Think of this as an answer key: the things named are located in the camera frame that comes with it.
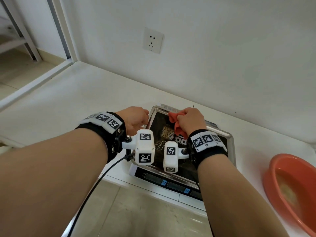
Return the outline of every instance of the cleaning rag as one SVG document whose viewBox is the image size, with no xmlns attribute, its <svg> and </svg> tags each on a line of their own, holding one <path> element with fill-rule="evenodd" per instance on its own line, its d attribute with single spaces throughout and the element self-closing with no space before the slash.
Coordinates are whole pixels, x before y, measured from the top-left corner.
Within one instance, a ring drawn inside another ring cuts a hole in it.
<svg viewBox="0 0 316 237">
<path fill-rule="evenodd" d="M 179 121 L 178 121 L 178 115 L 182 115 L 184 116 L 185 114 L 182 112 L 178 112 L 178 113 L 173 113 L 173 112 L 169 112 L 168 116 L 169 116 L 169 121 L 171 123 L 175 123 L 174 124 L 174 132 L 176 135 L 182 135 L 184 137 L 184 139 L 186 140 L 188 138 L 188 135 L 181 129 Z"/>
</svg>

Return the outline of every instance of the black cable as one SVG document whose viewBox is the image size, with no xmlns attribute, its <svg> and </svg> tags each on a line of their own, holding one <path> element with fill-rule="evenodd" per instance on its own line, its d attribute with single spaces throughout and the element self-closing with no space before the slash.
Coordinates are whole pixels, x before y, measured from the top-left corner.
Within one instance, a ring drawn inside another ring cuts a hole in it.
<svg viewBox="0 0 316 237">
<path fill-rule="evenodd" d="M 201 193 L 201 195 L 202 195 L 202 192 L 201 192 L 201 189 L 200 189 L 200 185 L 197 183 L 197 181 L 195 180 L 195 178 L 194 178 L 194 181 L 195 181 L 196 185 L 198 186 L 198 189 L 200 190 L 200 193 Z M 209 221 L 212 235 L 213 235 L 213 237 L 215 237 L 209 218 L 207 218 L 207 220 Z"/>
<path fill-rule="evenodd" d="M 132 154 L 129 154 L 129 155 L 125 155 L 123 158 L 119 159 L 117 162 L 115 162 L 113 165 L 111 165 L 111 166 L 103 173 L 103 175 L 98 179 L 97 183 L 95 183 L 95 185 L 93 186 L 93 188 L 90 190 L 89 194 L 87 195 L 86 199 L 85 199 L 84 202 L 82 203 L 82 205 L 81 205 L 81 207 L 80 207 L 80 209 L 79 209 L 79 211 L 78 211 L 78 213 L 77 213 L 77 215 L 76 215 L 76 218 L 75 218 L 75 220 L 74 220 L 74 222 L 73 222 L 73 224 L 72 224 L 72 226 L 71 226 L 71 228 L 70 228 L 70 230 L 69 230 L 69 233 L 68 233 L 67 237 L 70 237 L 70 236 L 71 236 L 71 234 L 72 234 L 72 232 L 73 232 L 73 230 L 74 230 L 75 224 L 77 223 L 77 220 L 78 220 L 78 218 L 79 218 L 79 216 L 80 216 L 80 214 L 81 214 L 82 209 L 84 208 L 84 206 L 85 206 L 85 204 L 87 203 L 87 201 L 88 201 L 90 195 L 92 194 L 92 192 L 94 191 L 94 189 L 97 187 L 97 185 L 100 183 L 100 181 L 103 179 L 103 177 L 106 175 L 106 173 L 108 173 L 109 170 L 111 170 L 117 163 L 119 163 L 120 161 L 122 161 L 122 160 L 124 160 L 124 159 L 128 159 L 128 158 L 131 157 L 132 155 L 135 155 L 135 153 L 132 153 Z"/>
</svg>

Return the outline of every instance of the white outlet plate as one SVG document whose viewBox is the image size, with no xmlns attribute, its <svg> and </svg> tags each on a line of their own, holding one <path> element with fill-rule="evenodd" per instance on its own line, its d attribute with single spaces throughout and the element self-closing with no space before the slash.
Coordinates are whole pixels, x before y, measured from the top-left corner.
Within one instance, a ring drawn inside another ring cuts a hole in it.
<svg viewBox="0 0 316 237">
<path fill-rule="evenodd" d="M 154 53 L 160 53 L 163 34 L 145 27 L 143 48 Z"/>
</svg>

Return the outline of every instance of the forearm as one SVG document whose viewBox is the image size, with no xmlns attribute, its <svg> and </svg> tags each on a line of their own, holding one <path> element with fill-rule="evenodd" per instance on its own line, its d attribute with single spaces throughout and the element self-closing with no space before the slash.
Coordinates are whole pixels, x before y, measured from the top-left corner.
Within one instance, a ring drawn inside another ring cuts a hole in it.
<svg viewBox="0 0 316 237">
<path fill-rule="evenodd" d="M 93 131 L 77 129 L 0 161 L 2 235 L 61 236 L 104 168 L 107 148 Z"/>
<path fill-rule="evenodd" d="M 204 159 L 197 171 L 215 236 L 288 237 L 270 206 L 225 155 Z"/>
</svg>

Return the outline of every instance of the person's right arm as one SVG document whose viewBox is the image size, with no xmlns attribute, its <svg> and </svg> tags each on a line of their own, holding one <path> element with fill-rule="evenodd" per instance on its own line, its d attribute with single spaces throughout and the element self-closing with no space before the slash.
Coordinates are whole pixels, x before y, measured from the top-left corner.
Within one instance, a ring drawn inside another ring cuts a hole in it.
<svg viewBox="0 0 316 237">
<path fill-rule="evenodd" d="M 206 129 L 198 109 L 186 108 L 178 116 L 190 135 Z M 204 159 L 197 169 L 201 194 L 214 235 L 288 237 L 268 203 L 223 154 Z"/>
</svg>

